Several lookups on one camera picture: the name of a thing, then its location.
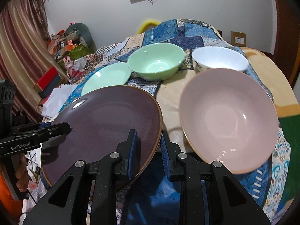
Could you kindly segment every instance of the bowl rim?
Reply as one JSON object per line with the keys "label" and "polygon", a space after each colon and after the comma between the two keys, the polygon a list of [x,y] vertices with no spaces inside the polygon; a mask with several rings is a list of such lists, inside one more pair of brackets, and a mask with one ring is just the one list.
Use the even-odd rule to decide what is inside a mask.
{"label": "bowl rim", "polygon": [[234,53],[238,53],[240,56],[242,56],[246,61],[247,61],[247,65],[245,64],[245,67],[244,68],[242,68],[242,69],[240,69],[240,70],[238,70],[238,69],[234,69],[233,67],[231,67],[231,68],[223,68],[223,69],[232,69],[232,70],[235,70],[235,71],[240,71],[240,72],[242,72],[242,71],[244,71],[244,70],[246,70],[248,67],[249,67],[249,61],[248,61],[248,59],[247,59],[247,57],[245,57],[244,55],[242,55],[241,53],[239,53],[239,52],[237,52],[237,51],[235,51],[235,50],[231,50],[231,49],[229,49],[229,48],[227,48],[227,47],[223,47],[223,46],[202,46],[202,47],[198,47],[198,48],[196,48],[196,49],[194,49],[193,51],[192,51],[192,59],[194,59],[194,61],[198,64],[198,65],[200,65],[200,66],[204,66],[204,67],[206,67],[206,68],[210,68],[210,69],[217,69],[217,68],[213,68],[213,67],[210,67],[210,66],[208,66],[208,65],[206,65],[206,64],[203,64],[203,63],[200,63],[200,62],[198,62],[195,58],[194,58],[194,52],[196,51],[196,50],[198,50],[198,49],[203,49],[203,48],[222,48],[222,49],[227,49],[227,50],[230,50],[230,51],[232,51],[232,52],[234,52]]}
{"label": "bowl rim", "polygon": [[[168,68],[168,69],[164,69],[164,70],[162,70],[162,71],[157,71],[157,72],[139,72],[139,71],[134,70],[134,69],[131,67],[131,65],[130,65],[130,58],[131,58],[132,55],[134,55],[137,51],[141,50],[142,48],[145,48],[145,47],[147,47],[147,46],[158,45],[158,44],[170,44],[170,45],[174,46],[175,48],[180,49],[180,50],[182,51],[182,59],[180,60],[180,62],[179,62],[178,64],[176,64],[175,66],[173,66],[173,67],[170,67],[170,68]],[[185,59],[185,51],[184,51],[180,46],[175,45],[175,44],[172,44],[172,43],[167,43],[167,42],[159,42],[159,43],[153,43],[153,44],[149,44],[149,45],[146,45],[146,46],[142,46],[142,47],[140,47],[139,49],[137,49],[135,52],[133,52],[133,53],[129,56],[129,58],[128,58],[128,60],[127,60],[127,64],[128,64],[128,67],[129,67],[129,69],[130,69],[131,71],[133,71],[133,72],[135,72],[135,73],[139,73],[139,74],[148,75],[148,74],[154,74],[154,73],[163,73],[163,72],[172,70],[172,69],[178,67],[178,66],[183,62],[184,59]]]}
{"label": "bowl rim", "polygon": [[[243,73],[243,72],[241,72],[241,71],[234,70],[234,69],[229,69],[229,68],[213,68],[212,70],[214,70],[214,71],[215,71],[215,70],[230,70],[230,71],[235,71],[235,72],[237,72],[237,73],[242,73],[243,75],[245,75],[245,76],[249,77],[250,79],[254,80],[254,79],[251,78],[249,75],[247,75],[247,74],[245,74],[245,73]],[[197,73],[197,74],[196,74],[189,82],[187,82],[187,84],[184,86],[184,88],[183,88],[183,90],[182,90],[182,93],[181,93],[181,95],[180,95],[179,107],[178,107],[180,126],[181,126],[181,128],[182,128],[182,131],[183,131],[183,133],[184,133],[184,136],[186,137],[188,143],[190,144],[190,146],[192,147],[192,149],[194,150],[194,152],[195,152],[195,153],[196,153],[196,154],[197,154],[204,162],[206,162],[206,163],[208,163],[208,164],[210,164],[210,162],[209,162],[206,158],[204,158],[203,155],[201,155],[201,153],[197,150],[197,148],[194,147],[194,145],[192,144],[191,140],[188,138],[188,136],[187,136],[187,134],[186,134],[186,129],[184,128],[184,125],[183,125],[183,123],[182,123],[182,110],[181,110],[181,105],[182,105],[181,99],[182,99],[182,98],[181,98],[181,97],[182,97],[183,92],[186,90],[186,88],[187,88],[190,84],[192,84],[192,81],[195,80],[195,78],[196,78],[197,75],[200,75],[200,74],[203,74],[203,73],[206,73],[206,72],[211,72],[212,70],[206,70],[206,71],[202,71],[202,72],[200,72],[200,73]],[[268,93],[265,91],[265,89],[264,89],[258,82],[256,82],[256,83],[264,90],[264,92],[265,92],[265,93],[267,94],[267,96],[270,98],[270,96],[269,96]],[[278,114],[277,114],[277,111],[276,111],[274,102],[272,101],[271,98],[270,98],[270,101],[271,101],[272,104],[273,104],[274,112],[275,112],[276,118],[277,118],[277,120],[278,120]],[[253,170],[259,168],[259,167],[260,167],[261,165],[263,165],[269,158],[270,158],[270,156],[268,156],[268,158],[267,158],[266,160],[264,160],[262,163],[257,164],[257,165],[255,166],[255,168],[252,167],[252,168],[248,168],[247,170],[231,171],[231,173],[232,173],[232,174],[244,174],[244,173],[249,173],[249,172],[251,172],[251,171],[253,171]]]}

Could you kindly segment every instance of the orange sleeve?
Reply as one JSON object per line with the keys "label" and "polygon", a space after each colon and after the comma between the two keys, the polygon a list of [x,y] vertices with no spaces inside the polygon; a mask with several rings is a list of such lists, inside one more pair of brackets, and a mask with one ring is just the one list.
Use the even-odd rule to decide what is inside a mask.
{"label": "orange sleeve", "polygon": [[2,175],[0,175],[0,201],[12,217],[19,222],[20,215],[22,213],[23,201],[15,201],[6,185],[6,182]]}

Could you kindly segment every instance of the brown plate rim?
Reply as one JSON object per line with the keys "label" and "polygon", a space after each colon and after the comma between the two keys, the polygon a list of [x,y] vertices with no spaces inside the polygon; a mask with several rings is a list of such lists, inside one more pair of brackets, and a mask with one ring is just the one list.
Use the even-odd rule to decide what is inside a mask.
{"label": "brown plate rim", "polygon": [[[247,75],[247,74],[245,74],[245,73],[243,73],[243,72],[241,72],[241,71],[237,71],[237,70],[234,70],[234,69],[228,69],[228,68],[213,68],[213,69],[209,69],[209,70],[206,70],[206,71],[202,71],[202,72],[199,72],[199,73],[197,73],[186,85],[185,85],[185,87],[183,88],[183,90],[182,90],[182,93],[181,93],[181,96],[182,96],[182,94],[183,94],[183,92],[185,91],[185,89],[192,83],[192,81],[195,79],[195,77],[197,76],[197,75],[200,75],[200,74],[203,74],[203,73],[206,73],[206,72],[209,72],[209,71],[211,71],[211,70],[227,70],[227,71],[235,71],[235,72],[238,72],[238,73],[241,73],[241,74],[243,74],[244,76],[247,76],[247,77],[249,77],[251,80],[253,80],[255,83],[257,83],[263,90],[264,90],[264,92],[267,94],[267,96],[270,98],[270,96],[268,95],[268,93],[265,91],[265,89],[258,83],[258,82],[256,82],[253,78],[251,78],[249,75]],[[192,144],[192,142],[190,141],[190,139],[188,138],[188,136],[187,136],[187,134],[186,134],[186,131],[185,131],[185,129],[184,129],[184,125],[183,125],[183,123],[182,123],[182,111],[180,110],[181,109],[181,96],[180,96],[180,101],[179,101],[179,120],[180,120],[180,125],[181,125],[181,128],[182,128],[182,130],[183,130],[183,133],[184,133],[184,135],[185,135],[185,137],[186,137],[186,139],[187,139],[187,141],[188,141],[188,143],[190,144],[190,146],[192,147],[192,149],[195,151],[195,153],[203,160],[203,161],[205,161],[206,163],[208,163],[208,164],[210,164],[210,162],[207,160],[207,159],[205,159],[200,153],[199,153],[199,151],[193,146],[193,144]],[[270,98],[270,100],[271,100],[271,102],[272,102],[272,104],[273,104],[273,108],[274,108],[274,112],[275,112],[275,114],[276,114],[276,117],[277,117],[277,119],[278,119],[278,115],[277,115],[277,112],[276,112],[276,109],[275,109],[275,106],[274,106],[274,102],[272,101],[272,99]],[[258,166],[255,166],[255,168],[253,169],[253,170],[255,170],[255,169],[257,169],[257,168],[259,168],[261,165],[263,165],[263,163],[265,163],[266,162],[266,160],[264,160],[262,163],[260,163]],[[251,172],[250,170],[241,170],[240,172],[232,172],[232,174],[244,174],[244,173],[249,173],[249,172]]]}
{"label": "brown plate rim", "polygon": [[[135,86],[130,86],[130,85],[113,85],[113,86],[108,86],[108,87],[104,87],[104,88],[101,88],[101,89],[105,89],[105,88],[110,88],[110,87],[130,87],[130,88],[134,88],[134,89],[138,89],[140,91],[142,91],[143,93],[145,93],[146,95],[148,95],[150,97],[151,100],[153,100],[153,102],[155,103],[156,107],[157,107],[157,110],[158,110],[158,113],[159,113],[159,131],[158,131],[158,136],[156,138],[156,141],[155,141],[155,145],[154,145],[154,148],[152,150],[152,152],[150,153],[150,156],[149,158],[147,159],[147,161],[144,163],[144,165],[142,166],[142,168],[140,169],[140,171],[138,172],[138,174],[136,175],[136,177],[133,179],[133,180],[130,180],[130,182],[128,184],[126,184],[125,186],[122,186],[118,191],[126,188],[127,186],[129,186],[132,182],[134,182],[141,174],[142,172],[146,169],[146,167],[149,165],[150,161],[152,160],[152,158],[154,157],[154,154],[158,148],[158,145],[159,145],[159,142],[161,140],[161,135],[162,135],[162,132],[163,132],[163,115],[162,115],[162,112],[161,112],[161,108],[157,102],[157,100],[147,91],[141,89],[141,88],[138,88],[138,87],[135,87]],[[42,170],[42,173],[43,173],[43,176],[46,180],[46,182],[48,183],[48,185],[50,187],[52,187],[53,185],[50,183],[50,181],[47,179],[46,177],[46,174],[44,172],[44,169],[43,169],[43,166],[41,167],[41,170]]]}

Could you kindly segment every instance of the brown door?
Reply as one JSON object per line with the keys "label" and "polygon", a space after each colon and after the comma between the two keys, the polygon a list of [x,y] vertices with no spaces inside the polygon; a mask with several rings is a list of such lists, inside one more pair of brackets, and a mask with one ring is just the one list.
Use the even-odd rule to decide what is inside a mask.
{"label": "brown door", "polygon": [[286,0],[276,0],[277,37],[273,61],[291,86],[299,75],[300,23]]}

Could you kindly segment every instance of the person's arm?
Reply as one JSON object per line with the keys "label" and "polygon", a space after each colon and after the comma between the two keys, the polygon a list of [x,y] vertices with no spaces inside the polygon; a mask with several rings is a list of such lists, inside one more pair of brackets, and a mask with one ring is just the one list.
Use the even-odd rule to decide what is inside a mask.
{"label": "person's arm", "polygon": [[[29,176],[26,169],[26,158],[25,154],[20,154],[19,167],[16,170],[16,177],[19,180],[17,182],[17,187],[21,192],[25,192],[28,188]],[[15,201],[6,185],[4,178],[2,177],[2,168],[0,163],[0,201],[12,217],[19,222],[20,215],[22,213],[23,201]]]}

